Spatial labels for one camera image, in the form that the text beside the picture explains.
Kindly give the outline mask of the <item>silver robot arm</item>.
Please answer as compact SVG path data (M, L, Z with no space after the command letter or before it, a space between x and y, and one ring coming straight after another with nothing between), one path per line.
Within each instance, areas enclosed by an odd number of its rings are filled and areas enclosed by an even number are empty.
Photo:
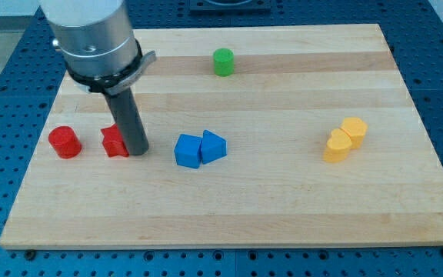
M129 89L156 60L142 52L125 0L41 0L54 33L52 45L69 75L90 92L117 95Z

